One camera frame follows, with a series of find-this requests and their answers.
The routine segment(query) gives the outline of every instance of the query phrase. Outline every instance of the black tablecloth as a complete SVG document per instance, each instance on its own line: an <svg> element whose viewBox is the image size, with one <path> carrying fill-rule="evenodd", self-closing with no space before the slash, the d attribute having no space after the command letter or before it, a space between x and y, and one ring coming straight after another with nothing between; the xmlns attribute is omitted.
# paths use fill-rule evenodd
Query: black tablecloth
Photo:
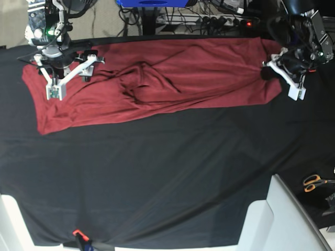
<svg viewBox="0 0 335 251"><path fill-rule="evenodd" d="M233 245L249 204L266 198L275 173L319 227L335 224L335 215L321 217L335 189L304 194L301 186L314 172L334 177L333 62L307 77L304 101L288 98L283 84L263 106L193 109L40 136L15 60L31 51L0 51L0 192L18 201L35 244L74 240L80 228L122 247Z"/></svg>

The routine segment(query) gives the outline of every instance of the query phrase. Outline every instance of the wrinkled fabric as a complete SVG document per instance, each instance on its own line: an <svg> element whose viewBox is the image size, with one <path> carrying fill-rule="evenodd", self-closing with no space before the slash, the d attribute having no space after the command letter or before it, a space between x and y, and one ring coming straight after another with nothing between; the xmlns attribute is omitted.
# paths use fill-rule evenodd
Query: wrinkled fabric
<svg viewBox="0 0 335 251"><path fill-rule="evenodd" d="M278 80L260 75L262 62L280 50L270 40L155 40L94 49L106 65L96 66L89 83L72 79L62 101L47 100L43 76L24 68L41 134L189 108L265 104L281 91Z"/></svg>

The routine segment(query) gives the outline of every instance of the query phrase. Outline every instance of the orange clamp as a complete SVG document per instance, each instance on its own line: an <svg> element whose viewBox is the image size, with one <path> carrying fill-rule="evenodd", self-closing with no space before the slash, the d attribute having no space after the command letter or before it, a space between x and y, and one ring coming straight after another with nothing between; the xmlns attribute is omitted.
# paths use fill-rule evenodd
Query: orange clamp
<svg viewBox="0 0 335 251"><path fill-rule="evenodd" d="M76 236L77 234L80 234L83 238L84 241L88 242L90 240L90 238L88 238L85 234L83 234L82 231L80 231L79 229L73 231L72 233L74 236Z"/></svg>

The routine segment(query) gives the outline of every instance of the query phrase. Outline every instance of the wire bundle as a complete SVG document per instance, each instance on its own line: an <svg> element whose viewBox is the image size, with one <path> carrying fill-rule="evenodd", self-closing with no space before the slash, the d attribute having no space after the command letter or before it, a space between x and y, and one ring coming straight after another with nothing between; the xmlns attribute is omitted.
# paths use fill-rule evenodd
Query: wire bundle
<svg viewBox="0 0 335 251"><path fill-rule="evenodd" d="M226 32L231 32L231 31L236 31L239 30L237 26L233 27L224 27L223 25L220 27L215 27L218 24L218 19L215 17L212 17L214 13L211 10L211 1L209 0L201 0L200 1L200 8L202 10L203 15L207 15L206 17L202 17L198 12L195 12L193 10L193 7L188 7L188 8L178 8L177 11L179 12L180 16L185 20L185 22L182 22L181 24L185 24L186 30L188 30L189 33L193 33L195 31L200 31L201 35L222 35L222 32L224 35L226 35ZM187 25L186 22L186 17L187 15L181 13L181 9L187 9L190 12L197 14L200 18L201 25L199 29L193 29L191 26Z"/></svg>
<svg viewBox="0 0 335 251"><path fill-rule="evenodd" d="M121 35L121 33L124 33L124 36L128 35L128 26L134 26L136 25L138 27L138 33L139 36L142 35L142 27L140 23L140 14L136 8L123 8L122 6L119 6L119 17L124 22L123 29L116 35L117 37Z"/></svg>

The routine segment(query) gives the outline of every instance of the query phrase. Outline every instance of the black cable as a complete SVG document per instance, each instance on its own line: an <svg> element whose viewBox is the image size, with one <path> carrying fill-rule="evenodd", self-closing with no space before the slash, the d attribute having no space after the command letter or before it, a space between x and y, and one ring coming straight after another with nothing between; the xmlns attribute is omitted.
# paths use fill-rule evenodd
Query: black cable
<svg viewBox="0 0 335 251"><path fill-rule="evenodd" d="M128 24L129 24L129 19L130 19L130 17L127 17L127 18L126 18L123 37L127 37L127 36L128 36Z"/></svg>
<svg viewBox="0 0 335 251"><path fill-rule="evenodd" d="M173 7L173 9L172 9L171 22L172 22L172 20L173 20L173 16L174 16L174 7Z"/></svg>
<svg viewBox="0 0 335 251"><path fill-rule="evenodd" d="M210 14L213 13L213 12L211 11L211 9L210 9L210 6L211 6L211 1L209 0L209 19L211 19Z"/></svg>
<svg viewBox="0 0 335 251"><path fill-rule="evenodd" d="M23 60L23 59L18 59L18 60L21 61L21 62L24 62L24 63L26 63L26 64L32 65L32 66L36 67L37 69L41 69L41 68L51 69L51 70L52 70L52 77L55 78L55 72L54 72L54 69L53 69L53 67L52 67L51 65L49 65L49 64L44 64L44 65L42 65L42 66L39 66L39 65L33 64L33 63L31 63L31 62L29 62L29 61L26 61L26 60Z"/></svg>
<svg viewBox="0 0 335 251"><path fill-rule="evenodd" d="M21 60L21 59L26 58L26 57L28 57L28 56L33 56L33 55L35 55L35 54L37 54L37 53L43 51L45 48L49 47L49 46L52 45L53 43L55 43L55 42L57 41L57 38L60 37L60 35L62 35L63 32L64 32L64 30L66 29L66 24L67 24L68 21L69 21L69 15L70 15L70 12L71 12L71 7L72 7L72 0L70 0L70 4L69 4L69 13L67 14L68 17L67 17L66 21L64 21L64 26L63 26L63 28L61 29L60 33L59 33L57 36L55 36L55 38L54 38L50 43L48 43L47 45L44 45L41 49L39 49L39 50L37 50L37 51L35 51L35 52L28 53L28 54L23 55L23 56L19 56L19 57L17 58L17 60L22 61L22 62L26 62L26 61Z"/></svg>
<svg viewBox="0 0 335 251"><path fill-rule="evenodd" d="M202 28L200 28L200 29L194 29L193 32L194 32L194 31L198 31L198 30L200 31L200 34L202 35L202 32L203 32L203 29L202 29Z"/></svg>
<svg viewBox="0 0 335 251"><path fill-rule="evenodd" d="M165 7L165 12L166 12L166 19L167 19L167 22L169 23L169 25L172 25L172 19L173 19L173 15L174 15L174 8L173 8L173 11L172 11L172 17L171 17L171 20L169 20L169 13L168 13L168 8Z"/></svg>
<svg viewBox="0 0 335 251"><path fill-rule="evenodd" d="M204 22L201 22L201 25L200 25L200 35L203 34L203 25L204 25Z"/></svg>
<svg viewBox="0 0 335 251"><path fill-rule="evenodd" d="M116 36L118 37L125 29L123 28Z"/></svg>
<svg viewBox="0 0 335 251"><path fill-rule="evenodd" d="M235 19L236 19L236 16L235 16L235 15L238 15L238 16L242 16L242 15L243 15L243 14L238 14L238 13L234 12L233 10L231 10L231 9L229 9L229 8L226 8L226 7L224 7L224 6L217 5L217 4L213 3L212 0L209 0L209 2L210 2L211 4L213 4L213 6L214 6L218 11L220 11L221 13L223 13L222 10L226 10L226 11L228 11L229 13L231 13L231 14L233 15L233 17L234 17Z"/></svg>
<svg viewBox="0 0 335 251"><path fill-rule="evenodd" d="M93 21L92 21L92 29L91 29L91 34L93 38L94 38L95 19L96 19L96 6L93 7Z"/></svg>
<svg viewBox="0 0 335 251"><path fill-rule="evenodd" d="M166 19L167 19L167 22L169 23L169 25L171 25L171 22L169 20L169 13L168 13L168 8L165 7L165 12L166 12Z"/></svg>
<svg viewBox="0 0 335 251"><path fill-rule="evenodd" d="M205 15L210 15L210 14L214 15L214 13L211 11L210 7L208 7L208 5L211 5L210 0L208 0L209 4L206 3L206 0L202 0L201 2L205 5L205 7L204 7L205 13L204 14Z"/></svg>
<svg viewBox="0 0 335 251"><path fill-rule="evenodd" d="M134 10L134 9L123 9L123 8L120 6L119 17L121 18L121 20L122 20L123 22L126 22L126 21L124 20L124 18L121 16L121 13L123 13L123 14L131 13L131 14L134 16L135 22L134 22L134 23L129 23L128 25L137 25L138 21L140 20L140 15L136 15L137 13L135 13L135 10Z"/></svg>
<svg viewBox="0 0 335 251"><path fill-rule="evenodd" d="M85 13L89 10L91 4L86 4L85 7L78 13L69 14L69 19L71 18L79 18L85 15Z"/></svg>
<svg viewBox="0 0 335 251"><path fill-rule="evenodd" d="M192 9L190 9L190 8L185 8L185 9L188 9L188 10L191 11L192 13L197 14L197 15L199 16L199 18L200 18L201 20L203 20L202 16L201 16L198 12L195 12L194 10L192 10Z"/></svg>
<svg viewBox="0 0 335 251"><path fill-rule="evenodd" d="M186 27L186 29L187 29L190 33L193 33L192 28L191 28L191 27L189 28L189 27L187 26L187 23L188 23L188 22L186 21L185 16L180 12L180 8L178 8L177 10L178 10L179 14L180 14L180 15L184 18L184 20L185 20L185 27Z"/></svg>

